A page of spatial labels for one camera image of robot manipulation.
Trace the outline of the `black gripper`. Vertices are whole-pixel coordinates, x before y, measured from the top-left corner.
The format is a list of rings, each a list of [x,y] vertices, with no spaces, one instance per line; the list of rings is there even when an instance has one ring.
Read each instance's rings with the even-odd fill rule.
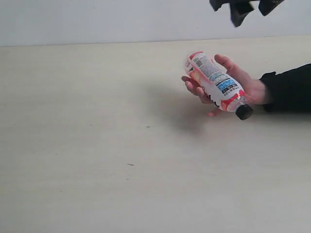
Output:
[[[223,4],[229,4],[230,19],[235,27],[241,26],[245,17],[254,10],[253,0],[210,0],[212,8],[217,11]],[[284,0],[260,0],[258,9],[263,16],[270,14]]]

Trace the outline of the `forearm in black sleeve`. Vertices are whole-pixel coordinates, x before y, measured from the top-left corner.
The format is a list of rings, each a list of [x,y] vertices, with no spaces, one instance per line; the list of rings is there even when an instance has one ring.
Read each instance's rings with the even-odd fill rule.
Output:
[[[260,81],[272,98],[264,104],[266,112],[310,113],[311,112],[311,65],[277,74],[266,73]]]

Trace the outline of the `person's open bare hand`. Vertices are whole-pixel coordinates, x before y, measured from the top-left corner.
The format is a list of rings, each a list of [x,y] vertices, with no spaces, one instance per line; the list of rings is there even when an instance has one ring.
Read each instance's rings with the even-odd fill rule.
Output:
[[[228,75],[242,85],[245,91],[245,100],[248,104],[264,105],[273,102],[273,98],[264,83],[260,80],[253,80],[247,72],[239,68],[228,57],[216,54],[214,60],[226,69]],[[198,82],[187,76],[183,76],[181,79],[188,91],[197,96],[203,104],[212,104],[212,101]]]

